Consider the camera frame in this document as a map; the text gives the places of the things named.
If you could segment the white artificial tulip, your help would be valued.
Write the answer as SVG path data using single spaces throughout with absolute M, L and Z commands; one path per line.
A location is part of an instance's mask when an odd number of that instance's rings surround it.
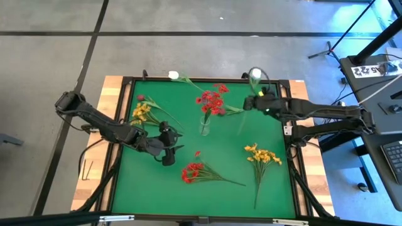
M 260 68 L 258 68 L 258 67 L 252 67 L 252 68 L 247 72 L 247 74 L 244 76 L 244 78 L 247 78 L 248 81 L 249 81 L 249 85 L 250 85 L 251 93 L 252 93 L 252 94 L 255 93 L 255 86 L 257 86 L 257 84 L 258 84 L 259 81 L 261 80 L 261 74 L 262 74 L 262 71 L 261 71 Z M 245 120 L 246 120 L 246 116 L 247 116 L 247 113 L 246 113 L 246 111 L 244 110 L 244 112 L 243 112 L 243 114 L 242 114 L 242 120 L 241 120 L 241 123 L 240 123 L 240 126 L 239 126 L 239 130 L 238 130 L 238 132 L 237 132 L 237 135 L 240 135 L 241 132 L 242 132 L 242 130 L 243 130 L 243 127 L 244 127 L 244 124 L 245 124 Z
M 182 82 L 182 83 L 187 83 L 197 89 L 199 89 L 200 91 L 204 91 L 203 89 L 201 89 L 199 86 L 195 85 L 190 78 L 188 78 L 187 76 L 184 75 L 180 75 L 177 71 L 169 71 L 168 72 L 168 78 L 172 81 L 172 82 Z

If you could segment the black metal table frame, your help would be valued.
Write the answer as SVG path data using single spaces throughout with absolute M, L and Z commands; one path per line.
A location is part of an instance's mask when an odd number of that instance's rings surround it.
M 139 82 L 166 82 L 169 83 L 168 77 L 128 77 L 128 76 L 111 76 L 108 75 L 104 79 L 99 102 L 97 108 L 107 116 L 115 119 L 127 119 L 129 115 L 129 106 L 134 98 L 135 88 Z M 295 97 L 299 99 L 308 99 L 307 88 L 302 80 L 272 80 L 271 84 L 276 89 L 280 97 Z M 84 161 L 81 164 L 82 171 L 77 181 L 71 209 L 76 210 L 84 205 L 87 199 L 95 192 L 101 180 L 106 177 L 108 170 L 111 169 L 116 158 L 122 155 L 122 147 L 109 144 L 106 141 L 97 142 L 100 134 L 91 134 L 88 145 L 89 150 L 84 154 Z M 314 197 L 324 210 L 334 215 L 335 210 L 327 183 L 327 176 L 322 160 L 322 154 L 319 150 L 318 139 L 314 138 L 311 142 L 302 148 L 293 148 L 291 152 L 296 155 L 294 165 L 296 170 L 301 174 L 304 183 L 309 187 Z M 85 175 L 89 165 L 93 161 L 92 169 L 89 174 L 89 180 L 85 180 Z M 114 192 L 117 185 L 117 175 L 114 175 L 107 182 L 104 190 L 91 206 L 91 210 L 108 210 L 114 201 Z M 308 199 L 304 190 L 296 182 L 294 178 L 290 180 L 293 202 L 295 204 L 296 216 L 318 217 L 318 212 L 314 210 L 312 201 Z M 189 215 L 201 217 L 213 217 L 206 215 Z

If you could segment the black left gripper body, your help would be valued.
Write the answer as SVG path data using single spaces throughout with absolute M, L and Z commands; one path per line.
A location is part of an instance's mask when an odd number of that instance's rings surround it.
M 158 156 L 162 150 L 173 147 L 177 142 L 177 134 L 173 131 L 164 131 L 156 137 L 140 136 L 138 151 Z

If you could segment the red artificial flower bunch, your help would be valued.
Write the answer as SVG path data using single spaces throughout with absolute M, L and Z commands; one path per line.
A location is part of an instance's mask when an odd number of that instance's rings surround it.
M 226 85 L 222 83 L 215 84 L 214 87 L 217 89 L 203 91 L 200 97 L 195 99 L 196 104 L 200 104 L 201 110 L 204 113 L 204 119 L 202 122 L 207 123 L 211 115 L 217 115 L 224 105 L 223 94 L 228 93 L 229 89 Z
M 245 184 L 224 178 L 202 159 L 200 151 L 195 152 L 194 158 L 194 161 L 188 163 L 186 167 L 182 169 L 181 179 L 186 184 L 207 181 L 224 181 L 235 185 L 245 186 Z

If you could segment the thick black pole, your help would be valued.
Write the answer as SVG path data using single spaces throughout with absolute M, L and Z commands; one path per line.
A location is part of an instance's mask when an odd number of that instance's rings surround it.
M 402 15 L 393 21 L 384 31 L 373 39 L 357 55 L 349 56 L 348 59 L 353 65 L 362 65 L 374 52 L 382 47 L 387 41 L 393 38 L 402 30 Z

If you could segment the white box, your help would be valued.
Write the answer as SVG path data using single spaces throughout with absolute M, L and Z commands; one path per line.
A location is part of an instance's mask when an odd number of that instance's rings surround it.
M 386 47 L 387 61 L 402 60 L 402 48 Z

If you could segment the thin black tripod stand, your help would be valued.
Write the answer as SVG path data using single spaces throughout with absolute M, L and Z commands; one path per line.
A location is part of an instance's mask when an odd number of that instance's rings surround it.
M 346 29 L 346 31 L 342 34 L 342 36 L 335 42 L 334 45 L 331 44 L 330 41 L 327 42 L 328 50 L 322 51 L 320 53 L 316 53 L 308 56 L 308 59 L 316 58 L 319 56 L 330 56 L 333 57 L 338 63 L 340 63 L 339 57 L 335 53 L 335 48 L 337 45 L 349 34 L 350 30 L 359 22 L 359 20 L 364 16 L 364 14 L 371 8 L 376 0 L 370 0 L 369 4 L 362 11 L 362 13 L 354 20 L 354 22 Z

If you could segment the black desk base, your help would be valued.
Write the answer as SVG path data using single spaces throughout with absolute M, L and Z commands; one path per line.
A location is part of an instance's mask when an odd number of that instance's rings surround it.
M 377 193 L 374 180 L 364 161 L 368 155 L 366 146 L 360 135 L 347 132 L 344 134 L 331 134 L 318 139 L 324 166 L 330 170 L 346 170 L 358 168 L 370 193 Z

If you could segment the silver metal bracket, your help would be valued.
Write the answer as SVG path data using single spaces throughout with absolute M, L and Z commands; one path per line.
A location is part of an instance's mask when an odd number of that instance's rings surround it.
M 283 225 L 283 226 L 309 226 L 307 221 L 302 220 L 289 220 L 289 219 L 272 219 L 273 224 Z
M 104 215 L 99 217 L 99 222 L 121 222 L 134 219 L 134 215 Z

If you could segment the dark grey desk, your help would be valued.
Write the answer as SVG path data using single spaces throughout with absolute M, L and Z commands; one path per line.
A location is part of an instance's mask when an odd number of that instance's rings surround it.
M 399 185 L 391 172 L 381 146 L 396 141 L 402 141 L 402 134 L 362 135 L 367 152 L 374 163 L 381 181 L 390 197 L 394 208 L 402 212 L 402 185 Z
M 391 105 L 402 106 L 402 72 L 384 77 L 355 78 L 351 67 L 379 65 L 385 56 L 370 56 L 362 65 L 353 65 L 348 58 L 340 60 L 341 69 L 361 106 L 372 114 L 376 132 L 382 135 L 402 134 L 402 112 L 392 114 Z

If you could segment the black keyboard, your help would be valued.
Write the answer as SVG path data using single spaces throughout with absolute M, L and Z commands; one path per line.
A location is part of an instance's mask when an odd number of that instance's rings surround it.
M 384 144 L 381 150 L 397 184 L 402 185 L 402 141 Z

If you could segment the grey furniture leg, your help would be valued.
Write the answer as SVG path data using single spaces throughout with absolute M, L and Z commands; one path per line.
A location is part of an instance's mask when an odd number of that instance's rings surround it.
M 3 143 L 14 144 L 16 146 L 22 146 L 24 142 L 18 138 L 9 136 L 7 134 L 0 133 L 0 144 L 3 144 Z

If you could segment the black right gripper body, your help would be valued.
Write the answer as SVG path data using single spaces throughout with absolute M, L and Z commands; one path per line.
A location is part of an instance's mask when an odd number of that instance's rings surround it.
M 266 94 L 264 96 L 254 96 L 253 101 L 253 107 L 264 115 L 280 118 L 280 113 L 283 109 L 283 103 L 280 99 L 271 94 Z

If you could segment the black frame beam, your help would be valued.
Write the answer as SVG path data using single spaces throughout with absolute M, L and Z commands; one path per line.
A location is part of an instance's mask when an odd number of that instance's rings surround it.
M 35 215 L 28 217 L 0 218 L 0 226 L 78 226 L 88 223 L 109 223 L 99 222 L 99 217 L 113 214 L 108 211 L 99 212 L 70 212 L 52 215 Z M 268 223 L 273 224 L 274 218 L 245 218 L 245 217 L 201 217 L 201 216 L 178 216 L 178 215 L 134 215 L 134 220 L 150 221 L 172 221 L 178 223 Z M 297 216 L 289 220 L 307 221 L 309 226 L 395 226 L 380 223 L 356 222 L 341 220 L 335 217 L 321 218 L 311 216 Z

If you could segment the green table mat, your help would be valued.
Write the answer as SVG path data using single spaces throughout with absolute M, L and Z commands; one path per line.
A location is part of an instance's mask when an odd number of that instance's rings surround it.
M 115 213 L 150 215 L 206 215 L 217 217 L 293 218 L 290 174 L 282 125 L 260 111 L 247 111 L 243 130 L 237 135 L 242 114 L 212 116 L 210 132 L 199 132 L 203 116 L 195 99 L 202 91 L 181 82 L 140 81 L 135 95 L 151 97 L 160 107 L 177 119 L 183 129 L 167 114 L 155 109 L 154 115 L 168 121 L 182 137 L 183 145 L 175 155 L 175 164 L 163 166 L 150 154 L 124 148 L 117 178 L 112 210 Z M 258 144 L 259 149 L 274 152 L 282 165 L 271 164 L 261 183 L 258 204 L 254 209 L 256 182 L 254 167 L 247 160 L 245 146 Z M 195 160 L 196 151 L 224 178 L 245 186 L 224 181 L 186 184 L 182 169 Z

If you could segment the clear glass vase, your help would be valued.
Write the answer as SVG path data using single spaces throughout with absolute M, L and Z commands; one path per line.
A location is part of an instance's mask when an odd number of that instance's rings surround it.
M 202 116 L 200 119 L 200 129 L 199 132 L 202 136 L 206 136 L 210 132 L 210 119 L 208 117 Z

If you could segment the white printed paper label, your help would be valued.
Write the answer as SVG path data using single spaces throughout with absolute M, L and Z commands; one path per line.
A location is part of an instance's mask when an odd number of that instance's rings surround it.
M 351 67 L 352 74 L 355 78 L 370 78 L 370 77 L 384 77 L 386 72 L 380 65 L 364 65 L 358 67 Z

